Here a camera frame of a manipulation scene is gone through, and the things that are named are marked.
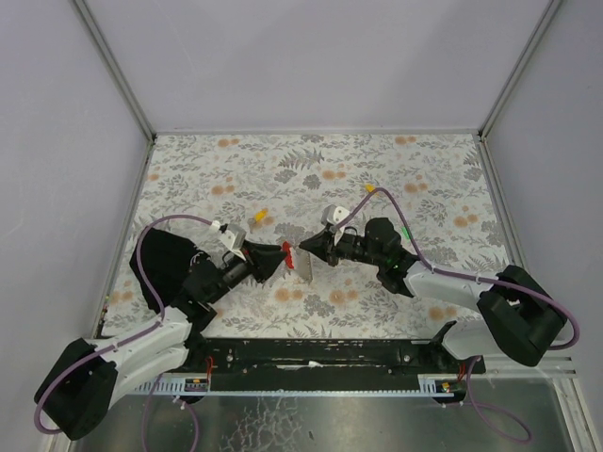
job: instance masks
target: black metal base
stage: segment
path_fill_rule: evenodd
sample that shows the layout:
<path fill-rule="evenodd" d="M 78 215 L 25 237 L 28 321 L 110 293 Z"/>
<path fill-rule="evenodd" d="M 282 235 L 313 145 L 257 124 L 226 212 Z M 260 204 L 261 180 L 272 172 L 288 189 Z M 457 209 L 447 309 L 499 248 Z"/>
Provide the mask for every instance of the black metal base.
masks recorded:
<path fill-rule="evenodd" d="M 439 344 L 382 339 L 201 339 L 178 372 L 206 372 L 214 391 L 419 389 L 418 375 L 456 375 L 464 361 Z M 474 373 L 485 372 L 483 361 Z"/>

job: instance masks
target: metal floor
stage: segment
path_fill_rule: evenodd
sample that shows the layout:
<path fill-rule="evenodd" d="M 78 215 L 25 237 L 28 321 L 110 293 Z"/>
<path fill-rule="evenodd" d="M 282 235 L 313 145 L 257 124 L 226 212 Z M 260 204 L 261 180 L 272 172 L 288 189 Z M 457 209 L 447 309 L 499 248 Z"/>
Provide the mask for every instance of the metal floor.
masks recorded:
<path fill-rule="evenodd" d="M 532 429 L 532 444 L 500 438 L 471 407 L 441 408 L 418 398 L 207 397 L 193 405 L 203 452 L 572 451 L 554 389 L 543 379 L 473 381 L 478 400 L 503 406 Z M 129 395 L 71 452 L 142 450 L 140 427 L 146 397 Z M 498 415 L 513 435 L 523 432 Z M 148 425 L 149 452 L 188 452 L 190 414 L 155 397 Z"/>

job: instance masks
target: patterned table surface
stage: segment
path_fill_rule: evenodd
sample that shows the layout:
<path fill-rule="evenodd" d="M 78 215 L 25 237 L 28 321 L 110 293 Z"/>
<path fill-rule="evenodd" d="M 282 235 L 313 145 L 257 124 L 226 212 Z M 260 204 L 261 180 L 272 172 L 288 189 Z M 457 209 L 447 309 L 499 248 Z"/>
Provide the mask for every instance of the patterned table surface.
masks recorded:
<path fill-rule="evenodd" d="M 128 266 L 146 224 L 187 213 L 249 229 L 263 243 L 297 245 L 322 229 L 328 204 L 352 207 L 366 185 L 383 186 L 407 214 L 413 234 L 435 263 L 472 271 L 499 270 L 507 253 L 470 135 L 161 136 L 108 300 L 103 334 L 115 335 L 151 318 Z M 376 195 L 351 225 L 372 217 L 400 221 Z M 164 229 L 186 236 L 218 262 L 225 249 L 207 228 L 171 220 Z M 402 238 L 409 250 L 410 243 Z M 385 291 L 374 267 L 312 260 L 314 279 L 302 282 L 280 266 L 264 285 L 246 281 L 214 307 L 208 337 L 431 337 L 447 321 L 478 316 L 435 299 L 408 299 Z"/>

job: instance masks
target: gray wall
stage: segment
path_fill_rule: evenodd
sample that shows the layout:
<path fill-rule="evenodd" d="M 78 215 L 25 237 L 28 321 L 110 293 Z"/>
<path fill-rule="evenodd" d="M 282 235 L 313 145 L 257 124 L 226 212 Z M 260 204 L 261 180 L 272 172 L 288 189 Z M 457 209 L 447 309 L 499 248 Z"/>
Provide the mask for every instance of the gray wall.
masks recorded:
<path fill-rule="evenodd" d="M 576 314 L 603 434 L 603 2 L 569 0 L 489 144 L 530 269 Z"/>
<path fill-rule="evenodd" d="M 477 129 L 547 0 L 90 0 L 158 131 Z"/>
<path fill-rule="evenodd" d="M 88 335 L 144 141 L 66 0 L 0 17 L 0 450 L 35 451 L 33 395 Z"/>

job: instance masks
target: red clip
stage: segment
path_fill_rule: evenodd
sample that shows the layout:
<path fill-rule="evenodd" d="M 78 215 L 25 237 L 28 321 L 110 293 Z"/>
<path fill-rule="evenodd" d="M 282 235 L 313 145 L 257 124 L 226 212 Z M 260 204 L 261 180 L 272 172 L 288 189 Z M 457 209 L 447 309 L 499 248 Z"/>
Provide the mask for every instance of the red clip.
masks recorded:
<path fill-rule="evenodd" d="M 293 256 L 291 255 L 291 245 L 289 245 L 289 242 L 283 242 L 283 251 L 286 252 L 286 266 L 293 269 Z"/>

